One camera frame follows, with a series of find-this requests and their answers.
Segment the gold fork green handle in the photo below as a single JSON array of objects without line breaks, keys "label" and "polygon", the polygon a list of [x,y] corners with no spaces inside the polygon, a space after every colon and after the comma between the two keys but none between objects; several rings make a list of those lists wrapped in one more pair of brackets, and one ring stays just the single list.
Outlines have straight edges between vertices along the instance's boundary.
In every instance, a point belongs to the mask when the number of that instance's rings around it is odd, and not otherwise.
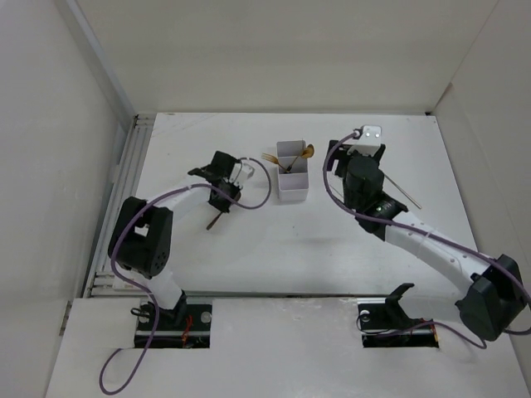
[{"label": "gold fork green handle", "polygon": [[278,166],[281,170],[283,170],[284,172],[289,172],[290,169],[288,167],[285,167],[283,166],[281,163],[280,163],[280,160],[272,155],[272,154],[268,154],[268,153],[262,153],[261,154],[261,158],[263,160],[266,160],[267,162],[270,162],[270,163],[273,163],[275,164],[276,166]]}]

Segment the gold spoon green handle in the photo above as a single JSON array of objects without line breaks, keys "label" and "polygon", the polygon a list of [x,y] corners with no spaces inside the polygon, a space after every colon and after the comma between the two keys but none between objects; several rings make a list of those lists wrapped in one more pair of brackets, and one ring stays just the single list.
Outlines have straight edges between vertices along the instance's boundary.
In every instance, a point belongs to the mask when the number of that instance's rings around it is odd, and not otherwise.
[{"label": "gold spoon green handle", "polygon": [[293,166],[295,165],[295,163],[299,160],[299,159],[308,159],[308,158],[312,158],[314,156],[314,145],[313,144],[309,144],[308,146],[306,146],[304,148],[304,150],[301,152],[301,154],[299,156],[297,156],[293,162],[287,167],[286,171],[287,172],[291,172]]}]

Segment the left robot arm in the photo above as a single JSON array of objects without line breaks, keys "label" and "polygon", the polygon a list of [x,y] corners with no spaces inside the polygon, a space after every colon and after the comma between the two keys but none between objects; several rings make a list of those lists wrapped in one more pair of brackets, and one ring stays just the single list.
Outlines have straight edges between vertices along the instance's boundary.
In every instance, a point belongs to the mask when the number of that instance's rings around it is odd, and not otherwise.
[{"label": "left robot arm", "polygon": [[118,278],[148,295],[148,315],[157,315],[166,328],[183,324],[187,306],[168,264],[173,223],[202,204],[228,213],[254,171],[217,151],[208,165],[189,171],[176,187],[148,200],[129,197],[120,208],[108,255]]}]

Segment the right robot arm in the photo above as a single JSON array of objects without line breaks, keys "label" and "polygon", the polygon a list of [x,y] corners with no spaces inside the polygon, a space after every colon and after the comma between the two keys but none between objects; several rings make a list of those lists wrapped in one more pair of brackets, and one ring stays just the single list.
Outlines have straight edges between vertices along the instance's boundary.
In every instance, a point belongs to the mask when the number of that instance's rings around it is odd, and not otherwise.
[{"label": "right robot arm", "polygon": [[394,245],[443,275],[464,295],[455,302],[461,322],[482,342],[501,334],[528,336],[511,323],[530,305],[518,263],[508,255],[494,258],[436,233],[407,206],[383,190],[380,161],[386,147],[362,153],[347,138],[329,141],[323,179],[341,179],[343,196],[333,202],[380,241]]}]

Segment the silver chopstick far right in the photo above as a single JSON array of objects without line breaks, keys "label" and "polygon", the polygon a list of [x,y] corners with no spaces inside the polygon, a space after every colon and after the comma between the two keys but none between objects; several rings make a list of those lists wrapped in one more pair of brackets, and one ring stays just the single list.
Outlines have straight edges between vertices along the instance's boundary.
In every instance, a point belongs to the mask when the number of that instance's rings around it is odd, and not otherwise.
[{"label": "silver chopstick far right", "polygon": [[417,209],[421,210],[422,205],[416,201],[405,189],[403,189],[399,184],[397,184],[393,179],[391,179],[386,173],[384,173],[384,177],[411,203],[413,204]]}]

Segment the white three-compartment utensil holder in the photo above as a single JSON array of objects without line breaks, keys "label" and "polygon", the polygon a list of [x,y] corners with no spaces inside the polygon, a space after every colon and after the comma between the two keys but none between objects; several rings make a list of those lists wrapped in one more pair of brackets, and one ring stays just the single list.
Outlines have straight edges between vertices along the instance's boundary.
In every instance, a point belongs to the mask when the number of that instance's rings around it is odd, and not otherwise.
[{"label": "white three-compartment utensil holder", "polygon": [[277,192],[280,202],[305,201],[309,191],[308,160],[301,157],[306,149],[304,140],[276,143]]}]

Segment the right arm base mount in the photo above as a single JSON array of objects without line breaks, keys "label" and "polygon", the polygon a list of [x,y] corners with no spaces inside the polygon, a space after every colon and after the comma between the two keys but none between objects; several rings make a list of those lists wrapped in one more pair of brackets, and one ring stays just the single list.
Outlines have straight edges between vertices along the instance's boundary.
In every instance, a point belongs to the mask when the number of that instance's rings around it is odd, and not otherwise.
[{"label": "right arm base mount", "polygon": [[424,318],[410,318],[400,305],[413,286],[401,284],[387,296],[358,300],[356,326],[363,348],[439,347],[435,326]]}]

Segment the aluminium frame rail left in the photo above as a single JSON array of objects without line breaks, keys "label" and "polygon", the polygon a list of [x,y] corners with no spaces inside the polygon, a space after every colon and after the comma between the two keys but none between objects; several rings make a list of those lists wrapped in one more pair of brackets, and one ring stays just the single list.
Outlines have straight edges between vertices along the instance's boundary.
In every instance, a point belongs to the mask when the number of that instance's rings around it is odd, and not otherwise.
[{"label": "aluminium frame rail left", "polygon": [[89,298],[95,277],[105,271],[107,248],[124,199],[136,192],[144,165],[155,114],[138,114],[127,131],[118,129],[116,154],[100,210],[86,271],[80,277],[78,298]]}]

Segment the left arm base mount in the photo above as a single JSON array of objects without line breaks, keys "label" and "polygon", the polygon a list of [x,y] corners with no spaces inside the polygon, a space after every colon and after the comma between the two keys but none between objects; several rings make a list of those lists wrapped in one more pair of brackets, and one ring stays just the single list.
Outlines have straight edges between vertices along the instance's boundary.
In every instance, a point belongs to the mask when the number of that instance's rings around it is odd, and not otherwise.
[{"label": "left arm base mount", "polygon": [[[137,318],[134,347],[143,348],[154,325],[154,307],[147,300],[130,310]],[[207,349],[210,347],[212,325],[212,301],[193,298],[188,302],[178,323],[161,311],[158,326],[150,348]]]}]

